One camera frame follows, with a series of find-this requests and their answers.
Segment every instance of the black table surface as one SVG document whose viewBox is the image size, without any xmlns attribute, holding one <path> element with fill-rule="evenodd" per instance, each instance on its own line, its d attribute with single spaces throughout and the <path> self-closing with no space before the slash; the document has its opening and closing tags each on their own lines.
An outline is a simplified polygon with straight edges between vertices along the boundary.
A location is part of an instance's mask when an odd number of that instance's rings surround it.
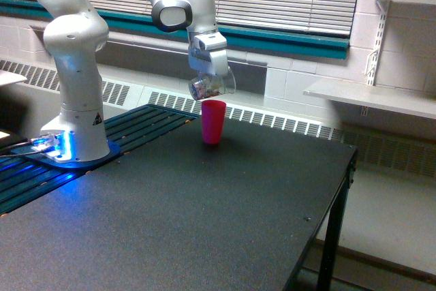
<svg viewBox="0 0 436 291">
<path fill-rule="evenodd" d="M 0 288 L 282 290 L 355 151 L 195 120 L 0 218 Z"/>
</svg>

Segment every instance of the teal window trim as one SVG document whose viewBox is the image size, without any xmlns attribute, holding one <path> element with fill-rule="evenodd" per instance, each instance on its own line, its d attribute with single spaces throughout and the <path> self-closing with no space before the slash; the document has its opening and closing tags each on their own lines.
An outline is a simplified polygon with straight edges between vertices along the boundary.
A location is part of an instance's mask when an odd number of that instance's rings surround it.
<svg viewBox="0 0 436 291">
<path fill-rule="evenodd" d="M 52 16 L 36 1 L 0 0 L 0 13 L 32 18 L 51 18 Z M 150 16 L 98 10 L 109 27 L 167 35 L 153 25 Z M 219 31 L 227 39 L 229 46 L 284 52 L 307 56 L 346 59 L 349 39 L 324 37 L 300 33 L 287 33 L 244 27 L 219 25 Z M 186 31 L 171 33 L 172 37 L 187 39 Z"/>
</svg>

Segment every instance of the clear plastic cup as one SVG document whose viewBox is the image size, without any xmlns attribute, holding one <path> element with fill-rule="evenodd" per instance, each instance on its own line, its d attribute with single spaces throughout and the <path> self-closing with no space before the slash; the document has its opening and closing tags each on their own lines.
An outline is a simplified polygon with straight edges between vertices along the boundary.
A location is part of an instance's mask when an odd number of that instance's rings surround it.
<svg viewBox="0 0 436 291">
<path fill-rule="evenodd" d="M 235 93 L 236 82 L 232 70 L 226 76 L 200 74 L 189 83 L 189 92 L 195 100 Z"/>
</svg>

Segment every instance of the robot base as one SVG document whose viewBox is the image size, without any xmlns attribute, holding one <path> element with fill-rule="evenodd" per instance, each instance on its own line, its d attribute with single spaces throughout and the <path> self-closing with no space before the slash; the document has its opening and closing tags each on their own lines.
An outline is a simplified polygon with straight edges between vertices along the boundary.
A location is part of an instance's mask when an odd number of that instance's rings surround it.
<svg viewBox="0 0 436 291">
<path fill-rule="evenodd" d="M 116 143 L 108 140 L 108 146 L 109 146 L 109 154 L 107 154 L 105 157 L 91 160 L 89 162 L 69 162 L 69 163 L 58 163 L 54 160 L 46 157 L 44 154 L 38 153 L 35 155 L 26 155 L 25 157 L 27 159 L 33 160 L 35 162 L 39 162 L 46 166 L 51 166 L 54 168 L 61 168 L 65 170 L 93 170 L 107 162 L 110 162 L 114 160 L 115 158 L 119 157 L 121 154 L 121 150 L 119 145 Z M 27 147 L 21 147 L 14 149 L 12 153 L 14 154 L 20 154 L 20 153 L 28 153 L 33 151 L 31 146 Z"/>
</svg>

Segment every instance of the red plastic cup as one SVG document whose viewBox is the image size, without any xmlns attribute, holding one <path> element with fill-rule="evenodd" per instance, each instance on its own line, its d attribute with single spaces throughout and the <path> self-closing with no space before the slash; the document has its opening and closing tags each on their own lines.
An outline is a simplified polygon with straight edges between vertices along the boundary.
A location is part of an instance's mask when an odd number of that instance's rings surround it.
<svg viewBox="0 0 436 291">
<path fill-rule="evenodd" d="M 202 102 L 202 135 L 207 144 L 219 144 L 223 132 L 225 102 L 204 100 Z"/>
</svg>

